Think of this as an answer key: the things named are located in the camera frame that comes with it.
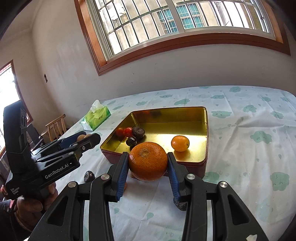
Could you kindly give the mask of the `person's left hand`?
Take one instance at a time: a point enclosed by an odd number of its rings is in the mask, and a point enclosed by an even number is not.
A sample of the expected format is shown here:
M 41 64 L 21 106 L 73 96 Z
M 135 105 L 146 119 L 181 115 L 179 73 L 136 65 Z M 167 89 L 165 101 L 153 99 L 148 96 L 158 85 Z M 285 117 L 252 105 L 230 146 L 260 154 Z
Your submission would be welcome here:
M 47 211 L 58 196 L 56 183 L 52 183 L 47 187 L 49 196 L 45 201 L 19 197 L 16 201 L 15 217 L 18 223 L 26 230 L 32 231 L 42 217 L 41 211 Z

